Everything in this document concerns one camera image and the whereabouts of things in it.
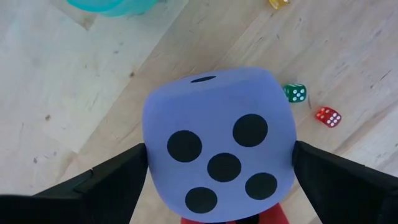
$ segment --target wooden floor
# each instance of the wooden floor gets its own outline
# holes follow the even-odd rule
[[[0,193],[34,194],[142,142],[142,104],[159,85],[260,66],[299,82],[298,138],[398,176],[398,2],[167,0],[106,18],[64,0],[0,1]],[[343,115],[328,129],[313,114]],[[318,224],[296,184],[291,224]],[[131,223],[178,223],[151,178]]]

